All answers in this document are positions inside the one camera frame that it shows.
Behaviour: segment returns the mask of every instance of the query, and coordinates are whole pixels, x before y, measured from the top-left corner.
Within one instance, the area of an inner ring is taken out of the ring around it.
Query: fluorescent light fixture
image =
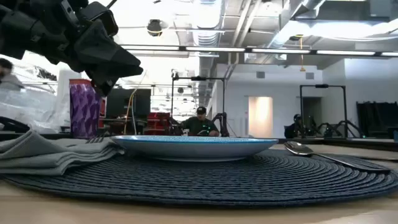
[[[362,51],[343,51],[343,50],[318,50],[317,54],[325,55],[360,55],[360,56],[372,56],[375,52],[362,52]]]
[[[252,49],[253,53],[269,53],[269,54],[309,54],[309,50],[289,50],[289,49]]]
[[[383,52],[381,56],[385,57],[398,57],[398,52]]]
[[[241,47],[187,47],[187,51],[204,51],[204,52],[244,52]]]
[[[170,51],[176,51],[180,49],[180,47],[177,46],[155,46],[155,45],[125,45],[124,48],[127,50],[170,50]]]

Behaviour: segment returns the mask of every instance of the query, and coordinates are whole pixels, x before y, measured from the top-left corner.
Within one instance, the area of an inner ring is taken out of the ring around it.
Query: metal spoon
[[[345,162],[345,161],[341,161],[341,160],[338,160],[338,159],[335,159],[335,158],[332,158],[332,157],[329,157],[329,156],[325,156],[325,155],[322,155],[322,154],[315,153],[309,147],[307,147],[307,146],[305,146],[303,144],[300,144],[298,142],[288,141],[288,142],[286,142],[284,144],[284,146],[285,146],[285,148],[288,151],[290,151],[292,154],[294,154],[296,156],[312,156],[312,155],[316,155],[316,156],[323,157],[325,159],[329,159],[329,160],[335,161],[335,162],[337,162],[337,163],[339,163],[339,164],[341,164],[343,166],[350,167],[352,169],[356,169],[356,170],[359,170],[359,171],[377,172],[377,173],[385,173],[385,174],[390,173],[389,169],[367,168],[365,166],[359,166],[359,165],[350,164],[350,163]]]

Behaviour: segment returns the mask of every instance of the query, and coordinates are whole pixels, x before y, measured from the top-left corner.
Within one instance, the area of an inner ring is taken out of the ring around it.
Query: black cap
[[[294,121],[301,120],[301,115],[300,115],[300,114],[294,115],[293,120],[294,120]]]
[[[206,114],[206,108],[204,106],[199,106],[197,109],[197,114]]]

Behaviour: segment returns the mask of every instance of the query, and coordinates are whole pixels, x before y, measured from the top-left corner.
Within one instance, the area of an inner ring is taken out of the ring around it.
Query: table surface
[[[311,145],[317,152],[398,158],[396,152]],[[398,164],[378,162],[391,169]],[[0,180],[0,224],[119,223],[271,223],[271,224],[395,224],[398,193],[349,203],[270,210],[205,210],[162,208],[51,197],[18,189]]]

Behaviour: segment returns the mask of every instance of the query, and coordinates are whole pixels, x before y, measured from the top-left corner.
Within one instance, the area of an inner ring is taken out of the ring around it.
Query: green shirt
[[[213,122],[211,122],[209,119],[201,121],[197,117],[191,117],[191,118],[188,118],[187,120],[183,121],[183,128],[189,129],[190,134],[194,134],[194,135],[197,135],[199,132],[201,132],[203,130],[208,131],[207,134],[210,131],[218,132],[216,125]]]

